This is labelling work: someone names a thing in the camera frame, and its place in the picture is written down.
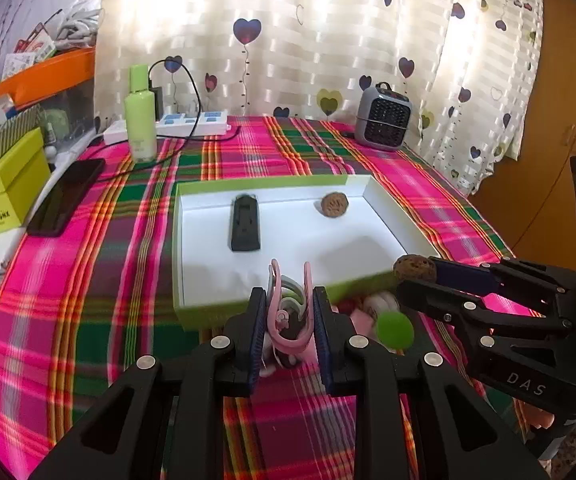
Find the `person's right hand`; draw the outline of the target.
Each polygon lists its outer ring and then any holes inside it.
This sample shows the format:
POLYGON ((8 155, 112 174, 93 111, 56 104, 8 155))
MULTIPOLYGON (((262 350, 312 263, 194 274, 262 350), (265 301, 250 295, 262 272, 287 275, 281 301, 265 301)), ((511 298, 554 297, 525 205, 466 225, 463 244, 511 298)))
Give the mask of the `person's right hand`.
MULTIPOLYGON (((519 402, 527 423, 536 429, 548 429, 553 425, 554 415, 530 404, 519 402)), ((552 479, 563 479, 576 464, 576 426, 562 440, 554 458, 542 460, 542 466, 552 479)))

